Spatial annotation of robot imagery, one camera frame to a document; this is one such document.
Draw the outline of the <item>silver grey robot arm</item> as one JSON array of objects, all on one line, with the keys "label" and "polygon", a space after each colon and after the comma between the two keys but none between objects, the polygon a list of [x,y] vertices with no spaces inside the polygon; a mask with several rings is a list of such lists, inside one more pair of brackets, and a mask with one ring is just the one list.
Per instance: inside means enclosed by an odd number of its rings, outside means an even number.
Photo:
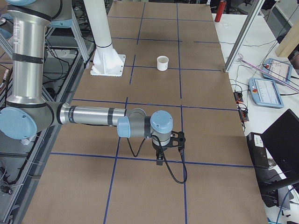
[{"label": "silver grey robot arm", "polygon": [[172,146],[173,119],[163,110],[147,116],[142,109],[80,107],[50,102],[42,97],[45,31],[48,26],[70,27],[69,0],[10,0],[14,21],[13,90],[0,112],[0,129],[9,138],[22,140],[58,124],[114,126],[121,138],[151,139],[157,163],[166,163],[164,151]]}]

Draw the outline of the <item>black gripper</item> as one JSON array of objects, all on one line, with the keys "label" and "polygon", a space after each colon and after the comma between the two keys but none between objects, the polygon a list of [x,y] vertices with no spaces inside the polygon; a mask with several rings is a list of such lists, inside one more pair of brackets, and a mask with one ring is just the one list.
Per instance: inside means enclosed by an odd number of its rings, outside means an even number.
[{"label": "black gripper", "polygon": [[162,166],[163,165],[163,161],[164,161],[164,157],[163,157],[163,154],[160,151],[161,150],[165,151],[168,148],[173,148],[174,146],[172,145],[171,142],[169,142],[168,144],[166,144],[164,146],[159,145],[158,141],[154,140],[154,139],[152,139],[152,146],[157,151],[156,152],[156,158],[157,158],[156,159],[156,164],[158,166]]}]

